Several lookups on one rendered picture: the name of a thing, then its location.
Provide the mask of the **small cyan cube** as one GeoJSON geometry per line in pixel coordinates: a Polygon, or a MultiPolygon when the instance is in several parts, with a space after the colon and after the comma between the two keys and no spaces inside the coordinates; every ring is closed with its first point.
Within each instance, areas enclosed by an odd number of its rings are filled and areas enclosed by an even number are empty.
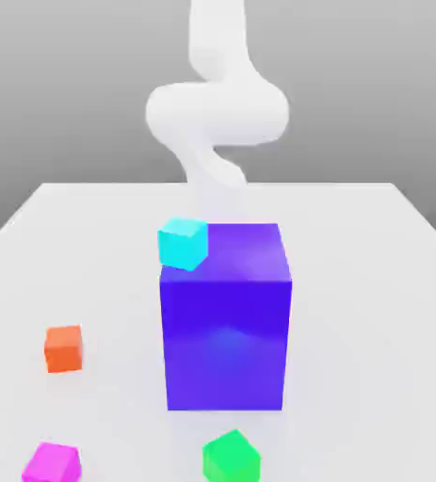
{"type": "Polygon", "coordinates": [[[161,265],[192,271],[208,256],[208,223],[174,217],[158,230],[157,241],[161,265]]]}

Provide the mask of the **small orange cube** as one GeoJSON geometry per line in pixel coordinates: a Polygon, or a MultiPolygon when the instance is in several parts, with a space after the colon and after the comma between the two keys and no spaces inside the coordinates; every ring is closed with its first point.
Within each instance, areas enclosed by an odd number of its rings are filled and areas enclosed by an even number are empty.
{"type": "Polygon", "coordinates": [[[83,366],[81,327],[49,328],[44,342],[44,356],[49,373],[81,370],[83,366]]]}

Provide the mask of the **small green cube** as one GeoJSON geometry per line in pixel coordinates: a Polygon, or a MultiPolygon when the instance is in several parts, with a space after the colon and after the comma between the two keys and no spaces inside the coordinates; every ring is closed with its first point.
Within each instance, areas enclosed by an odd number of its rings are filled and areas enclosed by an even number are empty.
{"type": "Polygon", "coordinates": [[[260,482],[261,456],[234,429],[202,448],[202,473],[207,482],[260,482]]]}

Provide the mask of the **small magenta cube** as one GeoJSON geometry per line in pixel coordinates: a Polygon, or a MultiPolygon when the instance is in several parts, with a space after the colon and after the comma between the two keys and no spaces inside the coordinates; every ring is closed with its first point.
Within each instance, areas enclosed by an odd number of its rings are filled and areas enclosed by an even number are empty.
{"type": "Polygon", "coordinates": [[[80,482],[82,465],[76,447],[42,442],[22,473],[23,482],[80,482]]]}

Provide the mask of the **large purple box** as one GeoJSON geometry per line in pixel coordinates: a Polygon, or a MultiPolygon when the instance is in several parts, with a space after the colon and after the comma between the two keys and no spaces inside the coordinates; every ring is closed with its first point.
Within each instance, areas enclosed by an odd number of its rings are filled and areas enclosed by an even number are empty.
{"type": "Polygon", "coordinates": [[[280,410],[292,276],[275,223],[213,223],[208,257],[159,279],[169,410],[280,410]]]}

